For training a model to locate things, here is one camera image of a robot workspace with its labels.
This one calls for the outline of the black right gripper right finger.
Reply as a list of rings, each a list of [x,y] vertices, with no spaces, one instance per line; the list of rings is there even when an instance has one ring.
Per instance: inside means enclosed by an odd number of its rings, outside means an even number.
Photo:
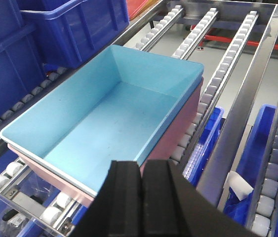
[[[150,160],[143,171],[143,236],[254,237],[211,205],[169,160]]]

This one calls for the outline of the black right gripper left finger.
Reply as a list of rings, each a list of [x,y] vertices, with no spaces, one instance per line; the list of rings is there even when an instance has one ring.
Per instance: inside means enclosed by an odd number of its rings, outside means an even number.
[[[112,161],[105,182],[72,237],[139,237],[142,189],[135,161]]]

